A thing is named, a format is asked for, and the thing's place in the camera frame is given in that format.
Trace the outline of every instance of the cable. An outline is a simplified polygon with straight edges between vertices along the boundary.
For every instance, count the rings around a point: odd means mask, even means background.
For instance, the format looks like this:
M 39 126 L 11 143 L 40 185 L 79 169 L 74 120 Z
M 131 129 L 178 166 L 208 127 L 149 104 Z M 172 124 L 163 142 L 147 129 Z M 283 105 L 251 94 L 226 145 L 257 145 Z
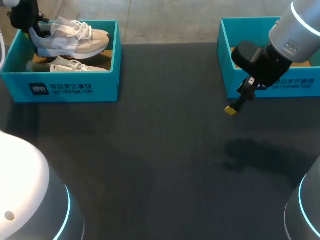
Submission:
M 0 45 L 1 45 L 1 60 L 0 60 L 0 70 L 1 70 L 5 63 L 5 58 L 6 58 L 6 46 L 5 46 L 5 40 L 4 40 L 4 36 L 2 35 L 1 28 L 0 28 Z

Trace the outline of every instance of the shoelace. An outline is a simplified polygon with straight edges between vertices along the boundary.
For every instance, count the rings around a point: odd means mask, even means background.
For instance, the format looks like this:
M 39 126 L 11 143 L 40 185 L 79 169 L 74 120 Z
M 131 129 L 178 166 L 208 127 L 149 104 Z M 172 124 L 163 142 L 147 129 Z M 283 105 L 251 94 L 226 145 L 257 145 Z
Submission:
M 76 37 L 78 41 L 80 40 L 91 40 L 92 39 L 92 27 L 85 22 L 79 22 L 77 20 L 71 20 L 71 23 L 79 27 L 79 30 L 75 31 L 75 34 L 70 34 L 68 37 Z
M 84 71 L 84 72 L 88 72 L 88 69 L 86 68 L 85 64 L 82 64 L 81 62 L 77 61 L 77 60 L 70 60 L 70 62 L 73 62 L 75 64 L 69 63 L 68 66 L 73 67 L 75 70 L 78 71 Z

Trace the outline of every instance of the shoe sole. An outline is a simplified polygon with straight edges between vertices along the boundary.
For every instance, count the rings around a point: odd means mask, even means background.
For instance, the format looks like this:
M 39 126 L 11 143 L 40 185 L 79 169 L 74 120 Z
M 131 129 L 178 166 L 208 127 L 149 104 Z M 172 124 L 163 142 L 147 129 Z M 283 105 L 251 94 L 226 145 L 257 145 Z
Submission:
M 67 50 L 56 50 L 56 49 L 44 49 L 38 48 L 38 57 L 48 58 L 48 57 L 58 57 L 58 56 L 70 56 L 74 59 L 89 59 L 100 53 L 102 53 L 106 48 L 101 48 L 97 51 L 88 52 L 88 53 L 75 53 Z

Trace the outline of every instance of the beige sneaker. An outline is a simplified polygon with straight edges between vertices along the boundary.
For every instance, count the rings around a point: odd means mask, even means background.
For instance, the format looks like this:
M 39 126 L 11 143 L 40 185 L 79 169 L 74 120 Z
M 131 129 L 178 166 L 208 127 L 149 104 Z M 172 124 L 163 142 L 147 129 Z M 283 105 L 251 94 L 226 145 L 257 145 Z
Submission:
M 85 22 L 69 21 L 62 17 L 52 24 L 39 24 L 39 27 L 41 31 L 51 33 L 42 38 L 33 28 L 29 29 L 39 57 L 71 56 L 75 59 L 88 59 L 103 52 L 110 42 L 108 32 L 92 29 Z
M 106 72 L 104 68 L 86 66 L 76 60 L 67 60 L 58 57 L 51 63 L 34 63 L 29 61 L 26 65 L 27 72 Z

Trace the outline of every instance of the logo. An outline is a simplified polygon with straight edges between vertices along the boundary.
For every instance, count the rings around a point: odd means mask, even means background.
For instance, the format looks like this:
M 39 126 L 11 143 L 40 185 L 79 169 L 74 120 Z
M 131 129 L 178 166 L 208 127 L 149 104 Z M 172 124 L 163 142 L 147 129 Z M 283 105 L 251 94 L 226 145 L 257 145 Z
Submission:
M 47 86 L 44 83 L 30 83 L 29 86 L 33 95 L 49 95 Z

